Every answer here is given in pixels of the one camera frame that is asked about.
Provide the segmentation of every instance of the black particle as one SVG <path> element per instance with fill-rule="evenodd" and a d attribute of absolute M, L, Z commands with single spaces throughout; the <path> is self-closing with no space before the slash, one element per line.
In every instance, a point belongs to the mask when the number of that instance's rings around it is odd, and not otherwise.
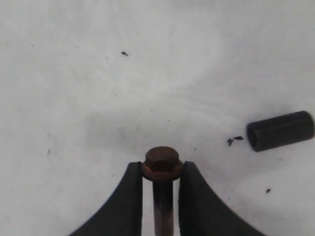
<path fill-rule="evenodd" d="M 234 137 L 233 139 L 235 139 L 235 140 L 244 140 L 244 137 L 243 136 L 237 136 L 237 137 Z"/>
<path fill-rule="evenodd" d="M 228 143 L 228 145 L 229 145 L 229 147 L 232 145 L 232 143 L 233 143 L 233 139 L 228 139 L 227 140 L 227 143 Z"/>

